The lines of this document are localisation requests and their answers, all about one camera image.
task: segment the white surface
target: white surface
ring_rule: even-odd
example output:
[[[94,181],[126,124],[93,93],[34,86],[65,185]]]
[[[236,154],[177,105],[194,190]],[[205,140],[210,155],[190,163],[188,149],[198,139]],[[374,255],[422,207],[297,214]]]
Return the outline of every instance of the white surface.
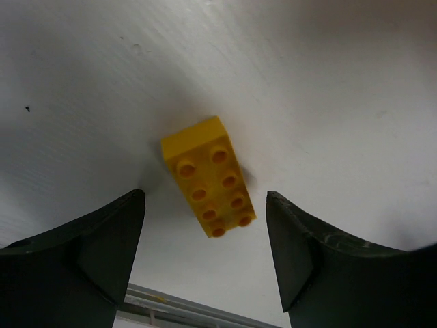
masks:
[[[288,326],[267,190],[377,243],[436,241],[436,13],[426,0],[3,0],[0,243],[140,186],[132,283]],[[158,148],[210,115],[259,216],[216,240]]]

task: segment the toy brick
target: toy brick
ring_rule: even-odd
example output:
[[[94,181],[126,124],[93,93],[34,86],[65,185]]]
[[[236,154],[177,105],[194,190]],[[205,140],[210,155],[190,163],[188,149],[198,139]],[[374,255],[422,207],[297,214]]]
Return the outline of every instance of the toy brick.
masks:
[[[256,218],[231,141],[218,117],[161,140],[171,174],[208,237]]]

